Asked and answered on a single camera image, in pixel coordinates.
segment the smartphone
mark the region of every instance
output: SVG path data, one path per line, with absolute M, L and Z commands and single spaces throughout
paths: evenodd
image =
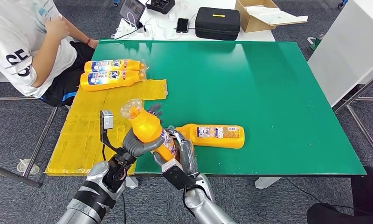
M 178 19 L 177 21 L 177 28 L 175 29 L 175 32 L 177 33 L 188 33 L 189 29 L 189 19 Z

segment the black shorts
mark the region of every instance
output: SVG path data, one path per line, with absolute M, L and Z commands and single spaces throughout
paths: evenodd
M 330 204 L 314 204 L 307 211 L 308 224 L 373 224 L 373 168 L 365 167 L 366 176 L 351 178 L 354 216 L 342 214 Z
M 84 66 L 92 59 L 95 50 L 84 43 L 70 44 L 76 49 L 77 57 L 74 63 L 53 79 L 51 86 L 47 89 L 41 100 L 54 106 L 71 106 L 74 96 L 78 91 L 81 75 L 85 72 Z

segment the green table mat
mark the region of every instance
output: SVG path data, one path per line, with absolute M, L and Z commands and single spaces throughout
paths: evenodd
M 196 146 L 215 175 L 362 175 L 358 157 L 294 42 L 100 41 L 94 60 L 145 59 L 167 79 L 163 127 L 239 125 L 242 149 Z M 152 155 L 136 174 L 160 173 Z

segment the orange plastic bottle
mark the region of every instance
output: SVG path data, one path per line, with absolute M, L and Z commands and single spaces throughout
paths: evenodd
M 100 71 L 114 71 L 114 70 L 134 70 L 140 71 L 145 68 L 145 61 L 135 61 L 131 59 L 121 60 L 103 60 L 103 61 L 89 61 L 85 63 L 85 72 L 100 72 Z
M 177 149 L 173 139 L 160 125 L 160 120 L 143 109 L 141 99 L 127 101 L 121 108 L 121 115 L 129 119 L 133 133 L 140 141 L 147 143 L 163 136 L 165 142 L 152 152 L 158 152 L 166 161 L 175 158 Z
M 244 145 L 244 129 L 235 125 L 195 125 L 177 127 L 196 146 L 239 149 Z
M 145 70 L 117 70 L 85 72 L 81 75 L 81 87 L 85 91 L 98 91 L 121 86 L 131 86 L 146 80 Z

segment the printed number on shirt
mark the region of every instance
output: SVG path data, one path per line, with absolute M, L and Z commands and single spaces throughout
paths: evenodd
M 15 51 L 13 54 L 7 55 L 7 61 L 11 64 L 11 66 L 15 66 L 24 60 L 26 60 L 30 55 L 27 54 L 23 49 L 19 49 Z M 27 67 L 24 70 L 18 73 L 18 76 L 26 77 L 30 74 L 30 68 Z

